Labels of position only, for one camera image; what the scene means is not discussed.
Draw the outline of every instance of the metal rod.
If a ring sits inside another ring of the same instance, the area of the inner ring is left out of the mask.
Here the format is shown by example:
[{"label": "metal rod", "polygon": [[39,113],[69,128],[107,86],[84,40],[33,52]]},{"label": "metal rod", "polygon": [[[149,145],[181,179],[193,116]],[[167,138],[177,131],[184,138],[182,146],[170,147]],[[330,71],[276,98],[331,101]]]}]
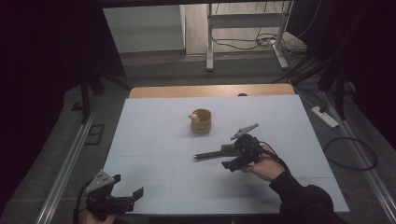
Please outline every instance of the metal rod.
[{"label": "metal rod", "polygon": [[214,69],[213,64],[213,37],[212,37],[212,4],[207,4],[207,51],[206,51],[206,71]]},{"label": "metal rod", "polygon": [[92,125],[93,119],[96,116],[97,107],[99,105],[99,96],[96,96],[92,100],[92,112],[87,118],[87,122],[82,124],[78,130],[78,134],[70,147],[69,153],[64,159],[64,164],[61,167],[56,179],[49,191],[46,201],[38,214],[36,224],[50,224],[55,214],[56,208],[58,207],[59,201],[61,200],[64,188],[69,180],[69,177],[73,171],[74,165],[78,158],[79,152],[85,142],[87,133]]},{"label": "metal rod", "polygon": [[[328,92],[321,92],[324,96],[325,101],[328,103],[329,111],[332,113],[332,116],[337,119],[338,123],[340,124],[341,131],[344,136],[346,137],[353,137],[356,138],[353,134],[352,130],[350,129],[349,125],[347,124],[346,120],[342,120],[337,111],[334,108],[334,101],[332,97],[329,95]],[[363,148],[360,144],[356,142],[349,142],[349,149],[351,150],[353,156],[355,157],[356,161],[361,167],[368,167],[370,166],[370,160],[368,159],[366,153],[364,152]],[[369,171],[365,171],[364,176],[367,179],[370,187],[372,188],[373,192],[376,195],[376,198],[382,205],[385,213],[388,216],[390,223],[396,224],[396,202],[393,199],[392,195],[389,192],[389,189],[385,185],[382,178],[379,176],[378,172],[373,169]]]},{"label": "metal rod", "polygon": [[282,41],[283,38],[283,33],[285,33],[285,28],[286,28],[286,24],[288,23],[288,19],[289,19],[289,14],[290,14],[290,9],[291,9],[291,1],[289,1],[287,4],[288,6],[286,7],[286,10],[283,11],[283,17],[282,17],[282,22],[279,25],[279,30],[277,32],[277,36],[276,36],[276,42],[275,42],[275,47],[277,49],[280,49],[280,43]]}]

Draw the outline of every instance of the wooden cup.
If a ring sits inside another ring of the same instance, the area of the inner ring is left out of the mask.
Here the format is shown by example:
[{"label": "wooden cup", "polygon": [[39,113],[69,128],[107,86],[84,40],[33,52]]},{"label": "wooden cup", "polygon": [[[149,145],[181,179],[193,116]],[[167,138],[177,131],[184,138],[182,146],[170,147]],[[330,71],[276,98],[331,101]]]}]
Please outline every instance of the wooden cup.
[{"label": "wooden cup", "polygon": [[196,109],[192,112],[197,113],[199,121],[191,121],[191,130],[193,133],[209,133],[212,126],[212,113],[207,109]]}]

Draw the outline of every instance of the metal rail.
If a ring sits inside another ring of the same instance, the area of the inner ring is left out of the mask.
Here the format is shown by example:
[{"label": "metal rail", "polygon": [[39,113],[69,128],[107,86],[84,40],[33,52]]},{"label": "metal rail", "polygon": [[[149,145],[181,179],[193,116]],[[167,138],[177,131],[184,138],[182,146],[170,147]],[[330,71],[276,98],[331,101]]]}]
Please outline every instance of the metal rail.
[{"label": "metal rail", "polygon": [[[334,101],[328,92],[321,93],[328,103],[328,108],[332,114],[332,116],[338,121],[340,124],[341,132],[345,137],[352,137],[356,138],[353,134],[352,130],[350,129],[349,125],[347,124],[346,120],[342,120],[335,108],[334,108]],[[361,167],[369,167],[370,160],[367,157],[366,153],[364,152],[363,148],[360,144],[356,142],[348,142],[349,149],[351,150],[353,156],[355,157],[356,161]],[[372,188],[373,192],[375,193],[376,198],[382,205],[385,213],[388,216],[390,223],[396,224],[396,202],[393,199],[392,195],[389,192],[389,189],[385,185],[382,178],[379,176],[378,172],[373,169],[369,171],[363,172],[364,176],[367,179],[370,187]]]},{"label": "metal rail", "polygon": [[84,145],[87,133],[90,130],[92,121],[96,116],[97,107],[99,106],[100,98],[96,96],[92,100],[92,112],[88,116],[85,124],[81,125],[78,130],[78,134],[70,147],[69,153],[64,159],[64,164],[61,167],[56,179],[49,191],[46,201],[38,214],[36,224],[50,224],[55,214],[56,208],[58,207],[59,201],[61,200],[62,194],[64,193],[64,188],[66,187],[67,181],[73,171],[74,165],[77,161],[79,152]]}]

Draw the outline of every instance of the dark curtain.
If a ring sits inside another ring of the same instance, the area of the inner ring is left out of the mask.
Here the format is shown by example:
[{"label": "dark curtain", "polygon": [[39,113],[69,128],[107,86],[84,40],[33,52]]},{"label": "dark curtain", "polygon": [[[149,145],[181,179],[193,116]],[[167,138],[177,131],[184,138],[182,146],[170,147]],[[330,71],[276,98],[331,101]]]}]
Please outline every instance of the dark curtain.
[{"label": "dark curtain", "polygon": [[[393,116],[396,111],[396,1],[322,0],[317,18],[301,39],[320,62],[325,61],[349,32],[348,25],[356,18],[364,1],[371,5],[340,59],[345,66],[346,81],[352,82],[357,90],[353,95],[354,102],[396,148],[396,117]],[[294,3],[296,7],[288,24],[292,34],[298,36],[306,30],[318,2]],[[332,67],[330,71],[336,77],[333,73],[339,69]]]},{"label": "dark curtain", "polygon": [[0,1],[0,209],[44,146],[64,94],[94,68],[124,76],[103,10]]}]

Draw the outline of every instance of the white wall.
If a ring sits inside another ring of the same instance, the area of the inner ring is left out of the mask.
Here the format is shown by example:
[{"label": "white wall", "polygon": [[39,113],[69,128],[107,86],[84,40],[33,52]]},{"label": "white wall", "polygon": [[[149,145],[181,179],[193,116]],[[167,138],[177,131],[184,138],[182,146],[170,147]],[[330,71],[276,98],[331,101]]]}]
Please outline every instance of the white wall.
[{"label": "white wall", "polygon": [[185,48],[182,6],[104,8],[104,12],[119,53]]}]

